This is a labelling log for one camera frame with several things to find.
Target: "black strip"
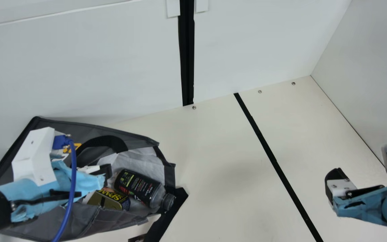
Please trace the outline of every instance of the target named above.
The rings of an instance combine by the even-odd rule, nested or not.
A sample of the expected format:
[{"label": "black strip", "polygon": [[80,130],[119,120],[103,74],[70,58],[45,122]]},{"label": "black strip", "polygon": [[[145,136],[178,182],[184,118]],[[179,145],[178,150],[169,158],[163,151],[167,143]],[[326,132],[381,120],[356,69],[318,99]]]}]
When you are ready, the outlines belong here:
[{"label": "black strip", "polygon": [[181,93],[183,106],[194,103],[194,2],[195,0],[180,0],[180,16],[178,17],[178,46],[180,49]]},{"label": "black strip", "polygon": [[152,224],[149,231],[144,238],[144,242],[158,242],[164,235],[172,219],[178,212],[189,196],[186,191],[181,187],[174,190],[173,195],[176,196],[174,204],[166,213],[162,213],[161,217]]},{"label": "black strip", "polygon": [[299,213],[301,214],[302,218],[304,219],[305,224],[307,225],[308,229],[310,230],[310,233],[313,235],[314,239],[317,242],[323,242],[322,238],[320,237],[318,231],[316,230],[316,227],[313,225],[313,222],[310,220],[307,212],[305,211],[303,205],[301,204],[300,200],[298,199],[298,196],[295,194],[295,191],[293,190],[291,184],[289,183],[288,179],[286,178],[285,174],[283,173],[283,170],[278,165],[277,159],[275,159],[275,156],[270,149],[269,145],[267,144],[267,141],[265,140],[264,136],[262,135],[261,131],[259,130],[258,125],[256,124],[255,120],[253,119],[252,115],[250,115],[249,110],[247,109],[246,105],[244,104],[243,100],[241,99],[240,95],[238,93],[234,93],[235,98],[238,101],[238,104],[240,105],[241,109],[244,112],[244,115],[246,115],[247,120],[249,120],[250,125],[252,126],[253,130],[256,133],[256,136],[258,137],[259,141],[262,144],[262,147],[265,150],[265,153],[267,153],[268,158],[271,161],[271,164],[273,164],[273,167],[275,171],[278,174],[278,177],[280,177],[280,180],[282,181],[283,185],[286,188],[286,191],[289,193],[289,196],[291,197],[292,201],[294,202],[295,206],[297,207]]}]

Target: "black bag trim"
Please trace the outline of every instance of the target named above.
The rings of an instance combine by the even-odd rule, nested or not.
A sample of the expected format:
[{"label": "black bag trim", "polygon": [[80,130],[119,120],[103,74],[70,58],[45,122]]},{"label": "black bag trim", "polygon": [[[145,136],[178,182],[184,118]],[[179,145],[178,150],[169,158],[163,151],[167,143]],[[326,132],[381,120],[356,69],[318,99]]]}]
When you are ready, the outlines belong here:
[{"label": "black bag trim", "polygon": [[99,125],[85,124],[85,123],[78,123],[78,122],[68,122],[68,121],[57,121],[57,120],[45,119],[45,118],[41,118],[41,117],[34,117],[34,118],[39,118],[40,121],[45,121],[45,122],[49,122],[49,123],[74,124],[74,125],[79,125],[79,126],[83,126],[83,127],[91,127],[91,128],[94,128],[94,129],[111,131],[111,132],[114,132],[114,133],[123,134],[123,135],[130,136],[130,137],[133,137],[133,138],[144,139],[144,140],[147,140],[147,142],[149,142],[151,144],[155,144],[157,146],[159,145],[158,141],[155,141],[155,140],[153,140],[153,139],[151,139],[149,137],[146,137],[146,136],[143,136],[143,135],[139,135],[139,134],[135,134],[135,133],[124,132],[124,131],[121,131],[121,130],[112,129],[112,128],[108,128],[108,127],[103,127],[103,126],[99,126]]},{"label": "black bag trim", "polygon": [[171,164],[165,159],[165,156],[159,147],[153,147],[153,149],[155,150],[156,156],[162,161],[162,164],[164,165],[165,186],[175,188],[175,164]]},{"label": "black bag trim", "polygon": [[[76,156],[79,157],[84,150],[91,147],[110,147],[114,153],[117,154],[128,151],[128,147],[122,139],[112,135],[104,135],[89,139],[88,141],[84,142],[80,147],[77,148]],[[89,164],[82,164],[80,162],[77,164],[77,167],[84,167],[85,165]]]},{"label": "black bag trim", "polygon": [[16,141],[14,141],[3,158],[0,160],[0,178],[4,175],[4,172],[10,168],[11,161],[16,156],[17,152],[23,144],[23,141],[25,141],[26,136],[28,136],[29,131],[33,130],[34,127],[37,126],[37,124],[40,122],[40,119],[40,117],[33,117],[31,121],[29,121],[28,125],[26,125],[25,129],[23,129],[23,131],[17,137]]},{"label": "black bag trim", "polygon": [[144,242],[160,241],[172,219],[189,196],[183,187],[175,189],[173,194],[176,196],[173,206],[166,213],[161,213],[161,217],[152,224],[144,238]]}]

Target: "metal screw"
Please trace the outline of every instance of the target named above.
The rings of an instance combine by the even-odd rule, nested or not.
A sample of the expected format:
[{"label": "metal screw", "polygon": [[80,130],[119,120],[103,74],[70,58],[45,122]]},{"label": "metal screw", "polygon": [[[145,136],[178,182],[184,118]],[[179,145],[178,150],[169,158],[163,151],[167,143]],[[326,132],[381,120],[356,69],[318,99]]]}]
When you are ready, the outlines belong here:
[{"label": "metal screw", "polygon": [[14,202],[10,203],[10,207],[11,207],[11,211],[13,211],[13,212],[16,211],[17,206]]}]

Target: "white floor panel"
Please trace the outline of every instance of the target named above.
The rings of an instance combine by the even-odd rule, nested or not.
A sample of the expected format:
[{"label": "white floor panel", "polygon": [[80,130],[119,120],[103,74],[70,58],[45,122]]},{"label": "white floor panel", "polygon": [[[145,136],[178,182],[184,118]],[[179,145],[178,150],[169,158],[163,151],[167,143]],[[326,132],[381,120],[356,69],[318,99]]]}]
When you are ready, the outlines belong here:
[{"label": "white floor panel", "polygon": [[195,105],[110,126],[160,141],[177,164],[189,197],[161,241],[314,241],[235,97]]},{"label": "white floor panel", "polygon": [[341,167],[358,188],[387,186],[384,167],[310,76],[293,82],[240,95],[310,219],[326,242],[387,241],[387,227],[338,218],[324,184]]}]

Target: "bottle label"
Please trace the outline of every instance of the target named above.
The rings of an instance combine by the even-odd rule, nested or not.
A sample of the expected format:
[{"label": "bottle label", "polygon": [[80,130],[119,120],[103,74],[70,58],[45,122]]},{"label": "bottle label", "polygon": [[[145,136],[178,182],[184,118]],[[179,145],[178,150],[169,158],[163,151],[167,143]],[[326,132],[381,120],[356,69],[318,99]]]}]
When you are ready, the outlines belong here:
[{"label": "bottle label", "polygon": [[149,205],[153,192],[161,183],[141,174],[123,170],[118,175],[115,186],[124,194],[132,196],[135,200]]}]

